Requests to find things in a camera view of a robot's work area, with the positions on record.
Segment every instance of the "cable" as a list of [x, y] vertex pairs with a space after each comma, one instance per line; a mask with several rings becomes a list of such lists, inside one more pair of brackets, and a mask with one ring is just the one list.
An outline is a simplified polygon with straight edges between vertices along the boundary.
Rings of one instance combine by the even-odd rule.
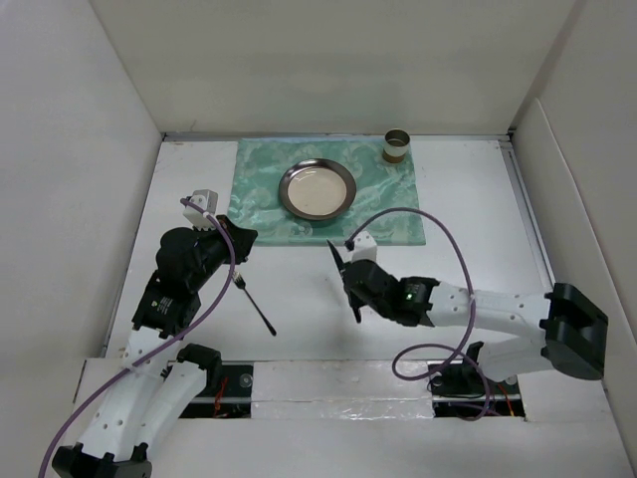
[[507, 390], [500, 384], [498, 383], [498, 388], [502, 391], [502, 393], [505, 395], [505, 399], [507, 400], [507, 405], [509, 406], [509, 413], [511, 414], [511, 416], [516, 416], [514, 414], [514, 408], [511, 405], [511, 401], [509, 400], [509, 394], [507, 393]]
[[[226, 294], [226, 292], [228, 291], [228, 288], [230, 287], [230, 284], [232, 283], [232, 277], [233, 274], [235, 272], [235, 262], [236, 262], [236, 258], [235, 258], [235, 249], [232, 245], [232, 240], [230, 239], [230, 236], [228, 235], [228, 233], [225, 231], [225, 229], [221, 226], [221, 224], [219, 224], [219, 222], [217, 221], [217, 219], [215, 219], [212, 214], [204, 211], [201, 207], [197, 206], [196, 204], [188, 201], [187, 199], [181, 199], [179, 202], [181, 202], [181, 204], [183, 204], [184, 206], [188, 206], [188, 207], [192, 207], [194, 210], [196, 210], [197, 212], [199, 212], [200, 214], [203, 214], [204, 217], [206, 217], [211, 223], [212, 225], [215, 227], [215, 229], [217, 231], [219, 231], [219, 233], [221, 234], [221, 237], [223, 238], [223, 240], [225, 241], [226, 245], [228, 246], [228, 250], [230, 251], [230, 268], [228, 270], [228, 277], [226, 278], [226, 282], [224, 282], [223, 287], [221, 288], [221, 291], [219, 292], [219, 295], [217, 296], [217, 298], [212, 302], [212, 304], [210, 305], [210, 307], [208, 309], [206, 309], [206, 311], [199, 317], [199, 319], [197, 319], [196, 321], [194, 321], [192, 324], [190, 324], [189, 327], [187, 327], [186, 329], [184, 329], [183, 331], [181, 331], [179, 334], [177, 334], [176, 336], [174, 336], [172, 339], [170, 339], [169, 341], [166, 341], [165, 343], [163, 343], [161, 346], [157, 347], [155, 350], [149, 352], [148, 354], [146, 354], [145, 356], [143, 356], [142, 358], [139, 358], [137, 361], [135, 361], [132, 366], [136, 367], [136, 366], [140, 366], [141, 364], [143, 364], [145, 361], [152, 359], [153, 357], [155, 357], [157, 354], [165, 351], [167, 348], [169, 348], [170, 346], [172, 346], [173, 344], [175, 344], [176, 342], [179, 342], [181, 339], [183, 339], [186, 335], [188, 335], [190, 332], [192, 332], [193, 329], [195, 329], [197, 326], [199, 326], [204, 320], [206, 320], [206, 318], [212, 313], [212, 311], [215, 310], [215, 308], [217, 307], [217, 305], [221, 302], [221, 299], [223, 299], [223, 296]], [[71, 416], [67, 419], [67, 421], [64, 422], [64, 424], [60, 427], [60, 429], [58, 430], [58, 432], [55, 434], [55, 436], [53, 437], [53, 440], [51, 440], [51, 443], [49, 444], [49, 447], [47, 448], [47, 451], [44, 455], [44, 458], [42, 459], [42, 464], [40, 465], [40, 471], [38, 472], [38, 478], [45, 478], [45, 475], [47, 473], [47, 468], [49, 467], [49, 461], [51, 461], [51, 457], [53, 456], [53, 453], [56, 449], [56, 446], [58, 444], [58, 442], [62, 439], [62, 437], [64, 436], [64, 434], [67, 432], [67, 430], [71, 427], [71, 424], [78, 418], [78, 416], [80, 416], [82, 414], [82, 412], [84, 410], [86, 410], [88, 408], [88, 406], [93, 403], [102, 393], [104, 393], [110, 386], [112, 386], [113, 384], [117, 383], [118, 381], [120, 381], [122, 378], [124, 378], [126, 375], [128, 375], [130, 373], [130, 369], [129, 368], [124, 368], [122, 371], [120, 371], [119, 373], [117, 373], [116, 375], [114, 375], [110, 380], [108, 380], [104, 385], [102, 385], [100, 388], [98, 388], [95, 392], [93, 392], [93, 394], [91, 396], [89, 396], [89, 398], [87, 398], [84, 403], [82, 403], [80, 406], [78, 406], [78, 408], [71, 414]]]
[[[469, 276], [469, 269], [467, 268], [467, 263], [465, 262], [465, 258], [462, 255], [462, 252], [460, 251], [460, 247], [458, 246], [458, 243], [454, 239], [454, 236], [451, 234], [451, 231], [449, 231], [449, 229], [447, 229], [447, 226], [445, 226], [440, 221], [440, 219], [438, 219], [437, 217], [429, 214], [428, 212], [424, 212], [424, 211], [421, 211], [420, 209], [415, 209], [413, 207], [391, 207], [389, 209], [385, 209], [384, 211], [380, 211], [380, 212], [374, 214], [369, 219], [367, 219], [365, 222], [363, 222], [360, 226], [358, 226], [358, 228], [345, 241], [345, 246], [347, 246], [348, 249], [351, 249], [351, 247], [353, 246], [354, 238], [365, 227], [367, 227], [372, 221], [375, 221], [376, 219], [378, 219], [380, 216], [384, 216], [385, 214], [389, 214], [390, 212], [411, 212], [413, 214], [419, 214], [419, 215], [421, 215], [423, 217], [426, 217], [430, 221], [432, 221], [434, 224], [436, 224], [442, 230], [442, 232], [445, 233], [445, 235], [447, 236], [447, 239], [449, 239], [449, 242], [451, 242], [451, 245], [454, 248], [454, 251], [456, 252], [456, 256], [458, 256], [458, 260], [460, 261], [460, 267], [462, 268], [462, 273], [465, 276], [465, 282], [467, 283], [467, 292], [469, 293], [469, 323], [467, 324], [467, 329], [465, 330], [465, 334], [463, 335], [462, 339], [460, 340], [460, 343], [458, 344], [458, 346], [455, 347], [455, 348], [451, 348], [449, 346], [445, 346], [445, 345], [442, 345], [442, 344], [419, 344], [419, 345], [416, 345], [416, 346], [408, 347], [404, 351], [400, 352], [394, 358], [393, 362], [391, 363], [391, 371], [393, 372], [394, 375], [396, 375], [398, 378], [400, 378], [402, 380], [417, 381], [417, 380], [422, 380], [424, 378], [428, 378], [428, 377], [432, 376], [433, 374], [444, 370], [447, 366], [449, 366], [449, 364], [457, 356], [464, 357], [465, 360], [469, 364], [471, 364], [472, 367], [476, 370], [476, 372], [480, 376], [480, 379], [482, 380], [483, 384], [485, 385], [485, 403], [484, 403], [482, 411], [478, 414], [476, 419], [482, 418], [483, 416], [485, 416], [485, 414], [487, 414], [487, 411], [489, 410], [489, 400], [490, 400], [490, 395], [491, 395], [491, 391], [489, 389], [489, 383], [487, 382], [487, 378], [484, 376], [484, 374], [482, 373], [482, 371], [480, 370], [478, 365], [462, 352], [462, 349], [465, 347], [465, 345], [469, 341], [469, 336], [471, 335], [471, 332], [473, 331], [473, 328], [474, 328], [474, 324], [476, 323], [475, 291], [474, 291], [473, 283], [471, 282], [471, 277]], [[402, 359], [406, 354], [409, 354], [410, 352], [413, 352], [413, 351], [418, 350], [418, 349], [430, 349], [430, 348], [448, 350], [448, 351], [451, 351], [451, 355], [448, 356], [447, 358], [445, 358], [445, 360], [442, 363], [440, 363], [439, 365], [436, 365], [433, 368], [430, 368], [428, 371], [426, 371], [424, 373], [421, 373], [419, 375], [404, 375], [404, 374], [400, 373], [397, 370], [396, 366], [398, 364], [398, 361], [400, 359]]]

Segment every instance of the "orange wire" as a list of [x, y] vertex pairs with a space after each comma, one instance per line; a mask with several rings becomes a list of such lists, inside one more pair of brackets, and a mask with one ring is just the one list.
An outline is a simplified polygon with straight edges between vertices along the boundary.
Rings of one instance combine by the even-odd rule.
[[502, 393], [505, 395], [505, 399], [507, 400], [507, 405], [509, 406], [509, 413], [511, 414], [511, 416], [516, 416], [514, 414], [514, 408], [511, 405], [511, 401], [509, 400], [509, 394], [507, 393], [507, 391], [505, 390], [505, 388], [503, 386], [501, 386], [498, 383], [498, 388], [502, 391]]
[[212, 414], [213, 418], [217, 416], [217, 413], [219, 413], [219, 410], [221, 409], [221, 403], [219, 403], [219, 400], [221, 400], [221, 397], [223, 396], [223, 392], [226, 391], [227, 384], [228, 384], [228, 377], [226, 376], [221, 382], [221, 388], [215, 395], [215, 412]]

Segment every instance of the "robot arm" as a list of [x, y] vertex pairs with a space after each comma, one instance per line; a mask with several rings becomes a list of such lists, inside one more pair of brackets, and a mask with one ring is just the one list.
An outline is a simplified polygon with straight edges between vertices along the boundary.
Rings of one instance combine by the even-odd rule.
[[[433, 278], [396, 279], [376, 264], [369, 233], [356, 238], [349, 262], [329, 247], [357, 322], [358, 309], [369, 306], [405, 327], [468, 326], [466, 289]], [[491, 380], [544, 369], [589, 380], [603, 377], [608, 318], [575, 287], [555, 284], [545, 295], [476, 291], [474, 300], [477, 329], [513, 336], [468, 347], [468, 356]]]
[[[214, 213], [212, 191], [195, 191], [189, 200]], [[184, 215], [194, 228], [172, 229], [161, 237], [157, 269], [132, 318], [121, 363], [130, 372], [106, 391], [77, 444], [56, 452], [53, 468], [63, 478], [150, 478], [148, 458], [183, 409], [206, 387], [219, 385], [221, 356], [202, 346], [190, 344], [177, 353], [176, 342], [138, 363], [190, 325], [201, 305], [198, 291], [230, 259], [219, 231], [190, 207]], [[226, 216], [217, 220], [232, 241], [235, 263], [243, 263], [257, 231], [239, 228]]]

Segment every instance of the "small metal can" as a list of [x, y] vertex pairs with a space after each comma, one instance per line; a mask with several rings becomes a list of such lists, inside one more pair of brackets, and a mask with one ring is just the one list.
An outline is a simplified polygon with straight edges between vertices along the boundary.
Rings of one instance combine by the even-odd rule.
[[397, 164], [409, 151], [409, 134], [402, 129], [391, 129], [385, 134], [385, 143], [382, 149], [382, 157], [387, 162]]

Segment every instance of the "stainless steel plate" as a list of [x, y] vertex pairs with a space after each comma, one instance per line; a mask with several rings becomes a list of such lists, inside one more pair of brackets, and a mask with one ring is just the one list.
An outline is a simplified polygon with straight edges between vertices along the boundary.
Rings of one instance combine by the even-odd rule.
[[[342, 203], [328, 214], [309, 214], [305, 211], [300, 210], [294, 205], [294, 203], [290, 199], [289, 188], [291, 182], [299, 173], [310, 169], [320, 168], [333, 171], [340, 177], [340, 179], [342, 179], [345, 185], [345, 197], [342, 200]], [[286, 173], [281, 178], [281, 182], [279, 183], [279, 197], [281, 198], [281, 202], [283, 202], [283, 205], [286, 206], [286, 208], [296, 216], [308, 219], [310, 221], [324, 221], [326, 219], [332, 219], [339, 214], [342, 214], [349, 208], [349, 206], [351, 206], [351, 203], [354, 202], [354, 198], [356, 197], [356, 181], [354, 180], [354, 177], [351, 175], [351, 173], [344, 166], [338, 164], [335, 161], [331, 161], [329, 159], [308, 159], [295, 164], [286, 171]]]

